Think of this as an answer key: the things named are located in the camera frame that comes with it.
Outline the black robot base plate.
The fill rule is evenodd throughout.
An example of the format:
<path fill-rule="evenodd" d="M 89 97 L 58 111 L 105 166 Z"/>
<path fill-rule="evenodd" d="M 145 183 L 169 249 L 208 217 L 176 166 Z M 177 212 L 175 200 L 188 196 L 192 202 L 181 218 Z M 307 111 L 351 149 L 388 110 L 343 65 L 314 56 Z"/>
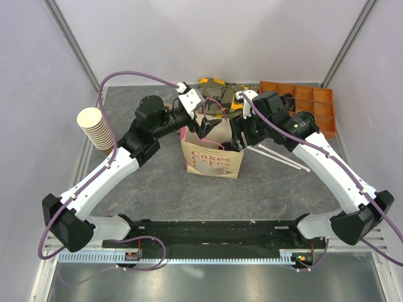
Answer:
<path fill-rule="evenodd" d="M 166 256 L 275 256 L 281 250 L 319 250 L 322 237 L 306 239 L 295 220 L 130 221 L 125 243 L 105 240 L 104 248 L 136 249 Z"/>

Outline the beige pink paper bag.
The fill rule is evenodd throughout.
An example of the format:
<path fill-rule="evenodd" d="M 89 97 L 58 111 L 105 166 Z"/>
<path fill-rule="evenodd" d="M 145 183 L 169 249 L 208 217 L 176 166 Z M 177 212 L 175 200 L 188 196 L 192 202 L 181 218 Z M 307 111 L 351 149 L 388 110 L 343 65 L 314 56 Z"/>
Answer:
<path fill-rule="evenodd" d="M 230 119 L 226 115 L 219 119 L 222 122 L 205 138 L 199 138 L 187 127 L 181 129 L 180 142 L 188 173 L 228 179 L 237 178 L 243 152 L 222 150 L 222 143 L 231 141 L 232 132 Z"/>

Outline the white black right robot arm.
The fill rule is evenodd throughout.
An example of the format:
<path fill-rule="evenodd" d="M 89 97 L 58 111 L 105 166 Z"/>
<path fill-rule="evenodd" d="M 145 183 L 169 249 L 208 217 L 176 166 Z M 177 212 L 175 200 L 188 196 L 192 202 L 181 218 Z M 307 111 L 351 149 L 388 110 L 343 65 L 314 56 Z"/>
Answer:
<path fill-rule="evenodd" d="M 319 130 L 312 113 L 290 115 L 276 92 L 236 93 L 242 114 L 230 120 L 232 145 L 239 150 L 270 138 L 301 159 L 332 192 L 339 209 L 297 218 L 288 232 L 294 247 L 317 237 L 337 237 L 356 245 L 383 220 L 394 202 L 388 190 L 379 191 L 348 167 Z"/>

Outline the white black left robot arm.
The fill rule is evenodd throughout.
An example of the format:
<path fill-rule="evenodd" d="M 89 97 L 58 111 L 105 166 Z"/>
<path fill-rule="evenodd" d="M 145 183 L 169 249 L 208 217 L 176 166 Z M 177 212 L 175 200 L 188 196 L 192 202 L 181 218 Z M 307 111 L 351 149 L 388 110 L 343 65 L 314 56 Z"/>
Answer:
<path fill-rule="evenodd" d="M 221 123 L 220 119 L 199 119 L 196 111 L 205 100 L 179 96 L 173 109 L 159 96 L 147 96 L 135 110 L 128 132 L 118 141 L 116 149 L 81 182 L 55 196 L 49 193 L 42 200 L 45 231 L 62 244 L 63 249 L 78 252 L 94 240 L 117 240 L 124 247 L 133 247 L 138 232 L 121 216 L 91 216 L 95 206 L 124 178 L 142 167 L 160 148 L 158 139 L 187 128 L 205 138 Z"/>

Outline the black plastic cup lid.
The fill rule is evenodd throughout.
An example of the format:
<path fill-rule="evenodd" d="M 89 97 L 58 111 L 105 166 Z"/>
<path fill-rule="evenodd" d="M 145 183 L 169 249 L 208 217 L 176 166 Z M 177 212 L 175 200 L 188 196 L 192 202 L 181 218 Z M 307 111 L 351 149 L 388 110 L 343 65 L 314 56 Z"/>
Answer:
<path fill-rule="evenodd" d="M 222 150 L 225 151 L 235 151 L 236 148 L 230 142 L 222 143 Z"/>

